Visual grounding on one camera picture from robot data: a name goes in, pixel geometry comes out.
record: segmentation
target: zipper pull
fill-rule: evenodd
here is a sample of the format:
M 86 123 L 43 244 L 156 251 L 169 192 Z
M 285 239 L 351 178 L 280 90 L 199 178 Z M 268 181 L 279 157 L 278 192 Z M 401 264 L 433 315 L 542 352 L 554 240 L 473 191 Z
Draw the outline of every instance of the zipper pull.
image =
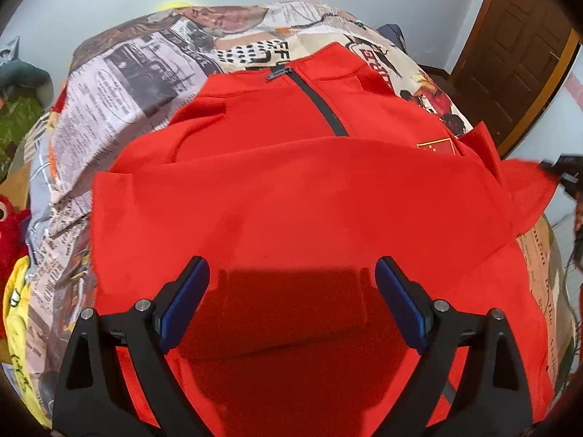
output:
M 267 77 L 265 77 L 265 79 L 266 80 L 273 80 L 274 78 L 277 78 L 280 75 L 291 74 L 292 72 L 293 71 L 292 71 L 291 67 L 283 66 L 282 68 L 278 68 L 277 70 L 273 70 L 273 72 L 271 72 Z

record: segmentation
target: red track jacket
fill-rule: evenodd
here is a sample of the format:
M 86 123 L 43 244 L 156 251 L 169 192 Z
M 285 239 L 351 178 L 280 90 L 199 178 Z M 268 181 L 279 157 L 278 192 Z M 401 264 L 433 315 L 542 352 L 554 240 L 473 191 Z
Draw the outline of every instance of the red track jacket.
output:
M 375 286 L 391 255 L 433 298 L 504 310 L 542 418 L 546 325 L 515 238 L 555 187 L 501 162 L 483 125 L 456 139 L 337 43 L 287 69 L 211 75 L 95 177 L 96 307 L 125 311 L 203 256 L 211 284 L 167 359 L 214 434 L 371 435 L 418 360 Z

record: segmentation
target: stuffed toy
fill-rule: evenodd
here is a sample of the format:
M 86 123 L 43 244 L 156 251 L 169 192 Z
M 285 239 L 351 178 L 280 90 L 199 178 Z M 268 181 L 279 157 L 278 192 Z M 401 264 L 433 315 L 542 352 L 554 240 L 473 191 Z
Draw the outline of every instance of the stuffed toy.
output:
M 20 223 L 29 216 L 28 209 L 15 213 L 10 201 L 0 195 L 0 291 L 2 292 L 18 258 L 28 255 L 28 248 L 20 240 Z M 5 337 L 4 324 L 0 324 L 0 337 Z

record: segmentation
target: brown door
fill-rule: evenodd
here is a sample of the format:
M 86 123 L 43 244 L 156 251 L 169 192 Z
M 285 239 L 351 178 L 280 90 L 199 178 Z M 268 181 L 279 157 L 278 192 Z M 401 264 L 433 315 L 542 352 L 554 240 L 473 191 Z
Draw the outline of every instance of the brown door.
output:
M 543 90 L 570 33 L 554 0 L 491 0 L 452 83 L 462 113 L 473 125 L 485 121 L 497 146 Z

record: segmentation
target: metal screw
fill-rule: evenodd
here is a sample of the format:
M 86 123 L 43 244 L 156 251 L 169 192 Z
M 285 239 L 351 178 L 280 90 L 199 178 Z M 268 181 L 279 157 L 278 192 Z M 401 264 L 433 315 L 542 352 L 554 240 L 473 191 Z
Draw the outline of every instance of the metal screw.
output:
M 138 300 L 138 302 L 136 302 L 136 310 L 140 312 L 147 311 L 151 305 L 152 303 L 149 300 L 140 299 Z
M 91 317 L 93 317 L 93 309 L 91 307 L 81 311 L 81 318 L 83 320 L 90 319 Z
M 502 320 L 505 317 L 504 312 L 502 312 L 500 309 L 492 309 L 490 313 L 496 320 Z
M 433 303 L 436 311 L 447 312 L 450 310 L 450 304 L 446 300 L 438 299 Z

